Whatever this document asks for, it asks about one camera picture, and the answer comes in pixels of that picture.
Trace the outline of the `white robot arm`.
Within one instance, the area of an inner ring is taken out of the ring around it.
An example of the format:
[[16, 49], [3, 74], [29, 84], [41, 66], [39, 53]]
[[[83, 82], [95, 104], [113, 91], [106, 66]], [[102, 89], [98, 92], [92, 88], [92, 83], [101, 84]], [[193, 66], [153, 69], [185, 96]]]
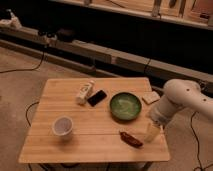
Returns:
[[163, 87], [163, 95], [148, 112], [150, 122], [147, 126], [145, 141], [152, 142], [174, 115], [191, 108], [213, 120], [213, 98], [201, 92], [200, 85], [191, 80], [171, 79]]

